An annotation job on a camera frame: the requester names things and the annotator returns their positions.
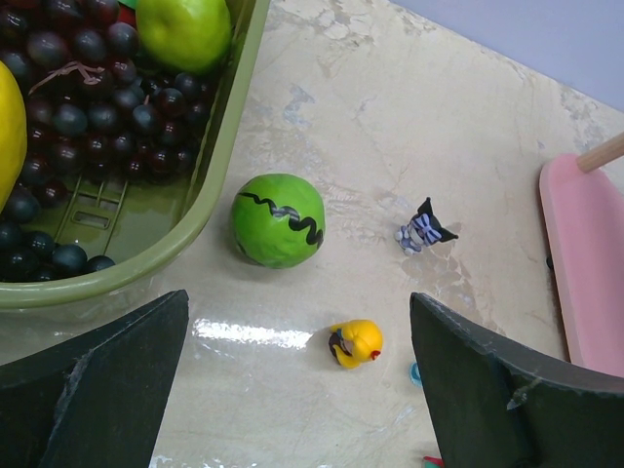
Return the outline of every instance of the black ear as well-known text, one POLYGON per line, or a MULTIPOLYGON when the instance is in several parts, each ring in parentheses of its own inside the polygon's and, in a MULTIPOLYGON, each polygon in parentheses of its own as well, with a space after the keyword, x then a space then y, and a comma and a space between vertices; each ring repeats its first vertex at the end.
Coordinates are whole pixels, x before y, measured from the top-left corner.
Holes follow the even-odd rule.
POLYGON ((423 216, 425 213, 433 216, 433 208, 431 208, 431 197, 427 197, 427 200, 425 200, 424 203, 418 208, 418 216, 423 216))
POLYGON ((453 239, 459 239, 459 236, 457 234, 453 234, 452 232, 446 230, 444 227, 438 229, 438 232, 442 235, 442 239, 440 239, 440 241, 438 242, 448 242, 452 241, 453 239))

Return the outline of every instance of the small cat figurine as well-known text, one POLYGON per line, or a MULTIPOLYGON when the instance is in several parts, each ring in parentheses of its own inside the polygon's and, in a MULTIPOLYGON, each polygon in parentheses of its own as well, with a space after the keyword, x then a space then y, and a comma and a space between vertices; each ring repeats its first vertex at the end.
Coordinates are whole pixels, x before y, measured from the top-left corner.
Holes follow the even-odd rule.
POLYGON ((447 231, 433 214, 431 198, 420 205, 416 213, 406 226, 395 233, 394 238, 403 248, 405 255, 414 255, 424 247, 431 247, 438 242, 448 242, 459 239, 459 236, 447 231))

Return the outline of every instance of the green ball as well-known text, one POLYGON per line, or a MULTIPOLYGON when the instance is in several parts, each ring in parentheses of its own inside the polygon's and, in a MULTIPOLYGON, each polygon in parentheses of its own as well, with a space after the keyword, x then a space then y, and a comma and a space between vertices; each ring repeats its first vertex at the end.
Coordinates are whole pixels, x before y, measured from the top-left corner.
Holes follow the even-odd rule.
POLYGON ((236 194, 232 224, 244 255, 269 268, 289 268, 323 244, 323 199, 296 175, 259 175, 236 194))

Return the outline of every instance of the pink tray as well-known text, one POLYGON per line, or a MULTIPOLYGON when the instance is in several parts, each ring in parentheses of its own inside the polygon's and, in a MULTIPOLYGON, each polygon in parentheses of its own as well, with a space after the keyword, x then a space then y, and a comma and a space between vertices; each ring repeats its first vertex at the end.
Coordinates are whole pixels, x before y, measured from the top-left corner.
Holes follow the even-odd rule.
POLYGON ((573 364, 624 377, 624 198, 567 154, 539 187, 573 364))

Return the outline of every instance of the grape stem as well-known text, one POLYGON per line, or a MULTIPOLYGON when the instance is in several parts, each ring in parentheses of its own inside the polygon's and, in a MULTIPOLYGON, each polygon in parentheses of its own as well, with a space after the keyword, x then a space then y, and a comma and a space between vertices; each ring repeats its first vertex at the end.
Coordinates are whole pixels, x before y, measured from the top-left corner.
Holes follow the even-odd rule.
POLYGON ((63 67, 59 68, 58 70, 51 71, 48 74, 48 76, 46 76, 43 80, 41 80, 39 83, 34 85, 32 88, 30 88, 30 91, 28 92, 28 95, 29 96, 32 95, 40 87, 42 87, 43 85, 45 85, 49 81, 54 80, 56 77, 61 76, 61 75, 68 75, 72 71, 76 71, 76 70, 78 70, 78 72, 80 72, 80 74, 83 77, 84 83, 86 85, 96 85, 98 83, 98 79, 94 78, 93 76, 91 76, 89 74, 89 72, 91 72, 91 73, 101 73, 101 72, 104 71, 104 68, 102 68, 101 66, 99 66, 97 68, 93 68, 92 66, 87 66, 87 65, 85 65, 85 64, 83 64, 83 63, 81 63, 79 61, 71 61, 71 62, 67 63, 66 65, 64 65, 63 67))

